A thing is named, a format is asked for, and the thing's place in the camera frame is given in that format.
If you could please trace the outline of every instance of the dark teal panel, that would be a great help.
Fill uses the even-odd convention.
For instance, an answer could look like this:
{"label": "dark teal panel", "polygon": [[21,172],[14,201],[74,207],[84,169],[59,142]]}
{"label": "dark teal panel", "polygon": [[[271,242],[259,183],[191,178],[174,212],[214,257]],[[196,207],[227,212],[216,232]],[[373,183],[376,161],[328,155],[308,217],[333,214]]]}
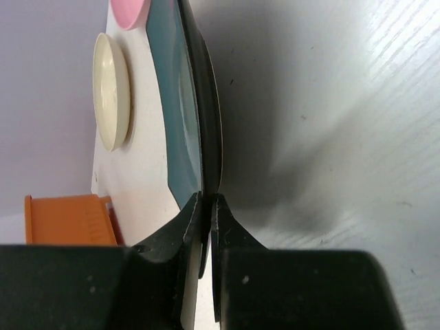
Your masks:
{"label": "dark teal panel", "polygon": [[194,84],[175,0],[152,0],[146,33],[162,100],[168,186],[182,208],[201,190],[201,160]]}

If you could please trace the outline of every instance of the orange plastic object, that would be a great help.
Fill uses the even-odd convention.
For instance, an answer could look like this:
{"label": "orange plastic object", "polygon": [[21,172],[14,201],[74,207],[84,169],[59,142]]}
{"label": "orange plastic object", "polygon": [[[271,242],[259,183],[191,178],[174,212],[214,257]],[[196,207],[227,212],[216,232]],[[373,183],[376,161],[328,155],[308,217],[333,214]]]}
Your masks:
{"label": "orange plastic object", "polygon": [[110,197],[82,195],[25,198],[26,242],[54,245],[117,245],[105,206]]}

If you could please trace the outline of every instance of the white surface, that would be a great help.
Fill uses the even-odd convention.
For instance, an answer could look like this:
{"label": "white surface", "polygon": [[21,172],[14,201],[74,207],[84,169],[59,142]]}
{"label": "white surface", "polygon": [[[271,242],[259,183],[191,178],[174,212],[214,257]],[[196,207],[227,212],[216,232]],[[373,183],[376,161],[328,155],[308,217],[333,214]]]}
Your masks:
{"label": "white surface", "polygon": [[25,215],[0,217],[0,244],[25,244]]}
{"label": "white surface", "polygon": [[90,191],[91,57],[106,3],[0,1],[0,216],[23,212],[27,194]]}
{"label": "white surface", "polygon": [[[131,81],[131,123],[126,142],[112,153],[99,134],[91,191],[109,195],[125,243],[133,245],[170,221],[179,208],[168,189],[164,119],[145,29],[120,30],[109,10],[107,34],[121,46]],[[211,264],[199,281],[196,330],[218,329],[212,304]]]}
{"label": "white surface", "polygon": [[[236,218],[270,248],[371,251],[388,273],[408,329],[438,329],[440,2],[191,5],[216,71],[222,191]],[[130,56],[143,54],[137,49]],[[151,60],[136,68],[139,77],[149,73]],[[95,160],[111,180],[132,239],[161,221],[148,228],[138,196],[143,210],[157,212],[155,220],[176,212],[159,188],[166,185],[163,119],[156,82],[148,79],[135,99],[156,112],[137,111],[150,120],[135,127],[143,138],[147,127],[156,128],[149,135],[155,138],[142,139],[113,164],[97,146]],[[109,179],[118,168],[134,171]],[[208,295],[208,289],[199,291]]]}
{"label": "white surface", "polygon": [[125,141],[130,121],[130,82],[124,55],[100,33],[93,53],[93,104],[102,144],[108,151]]}

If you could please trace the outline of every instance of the gray wall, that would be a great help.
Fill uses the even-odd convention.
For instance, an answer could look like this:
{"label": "gray wall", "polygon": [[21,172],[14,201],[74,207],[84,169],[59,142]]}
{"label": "gray wall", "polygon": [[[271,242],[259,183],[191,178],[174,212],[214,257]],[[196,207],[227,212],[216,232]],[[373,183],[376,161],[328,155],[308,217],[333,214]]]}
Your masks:
{"label": "gray wall", "polygon": [[91,60],[106,19],[106,0],[0,2],[0,217],[23,212],[27,194],[90,191]]}
{"label": "gray wall", "polygon": [[23,213],[0,217],[0,244],[24,244],[25,242]]}

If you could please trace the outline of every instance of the white wood grain surface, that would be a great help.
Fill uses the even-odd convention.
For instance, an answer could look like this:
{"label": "white wood grain surface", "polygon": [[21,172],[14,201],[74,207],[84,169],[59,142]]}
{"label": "white wood grain surface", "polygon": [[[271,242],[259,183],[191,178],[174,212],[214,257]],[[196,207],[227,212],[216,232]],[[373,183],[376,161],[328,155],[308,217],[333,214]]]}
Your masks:
{"label": "white wood grain surface", "polygon": [[409,329],[440,328],[440,1],[192,0],[222,191],[270,248],[355,248]]}

